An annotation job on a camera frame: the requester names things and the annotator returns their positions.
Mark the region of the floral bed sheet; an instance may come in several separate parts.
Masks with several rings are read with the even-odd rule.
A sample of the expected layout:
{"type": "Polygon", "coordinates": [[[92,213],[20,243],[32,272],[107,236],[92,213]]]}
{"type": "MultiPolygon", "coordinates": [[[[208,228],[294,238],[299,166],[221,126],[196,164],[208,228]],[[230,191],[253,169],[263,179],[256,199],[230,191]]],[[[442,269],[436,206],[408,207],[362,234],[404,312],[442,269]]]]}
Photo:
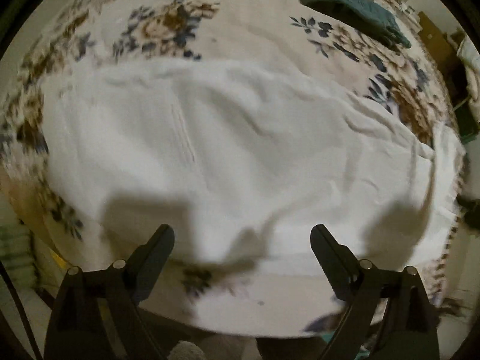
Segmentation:
{"type": "MultiPolygon", "coordinates": [[[[299,0],[71,0],[24,55],[1,99],[1,188],[49,247],[86,271],[128,257],[150,238],[107,252],[106,236],[87,227],[49,185],[41,86],[79,63],[98,69],[163,59],[246,61],[331,80],[382,106],[424,144],[432,143],[437,123],[458,138],[441,73],[419,37],[396,21],[409,49],[389,49],[299,0]]],[[[357,256],[386,270],[416,267],[428,298],[439,305],[455,201],[454,211],[442,250],[430,260],[392,268],[357,256]]],[[[151,314],[214,332],[294,337],[327,328],[342,311],[311,248],[311,275],[183,262],[174,250],[142,303],[151,314]]]]}

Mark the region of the white pants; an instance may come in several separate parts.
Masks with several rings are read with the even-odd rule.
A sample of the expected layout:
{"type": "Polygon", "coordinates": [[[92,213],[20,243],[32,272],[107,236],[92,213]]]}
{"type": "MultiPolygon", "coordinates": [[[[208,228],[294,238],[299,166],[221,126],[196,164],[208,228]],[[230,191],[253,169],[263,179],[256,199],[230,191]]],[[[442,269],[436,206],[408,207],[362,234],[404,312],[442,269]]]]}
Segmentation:
{"type": "Polygon", "coordinates": [[[187,263],[311,275],[311,229],[396,268],[442,250],[464,150],[326,79],[246,61],[79,63],[44,93],[49,186],[106,250],[161,224],[187,263]]]}

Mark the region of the folded dark green garment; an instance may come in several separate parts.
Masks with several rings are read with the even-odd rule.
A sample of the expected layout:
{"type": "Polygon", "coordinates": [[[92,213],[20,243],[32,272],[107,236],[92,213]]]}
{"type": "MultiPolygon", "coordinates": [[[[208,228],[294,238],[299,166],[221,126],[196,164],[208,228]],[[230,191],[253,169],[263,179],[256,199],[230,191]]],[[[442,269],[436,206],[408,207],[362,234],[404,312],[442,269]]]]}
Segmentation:
{"type": "Polygon", "coordinates": [[[393,50],[411,47],[394,15],[374,0],[300,0],[305,6],[341,21],[393,50]]]}

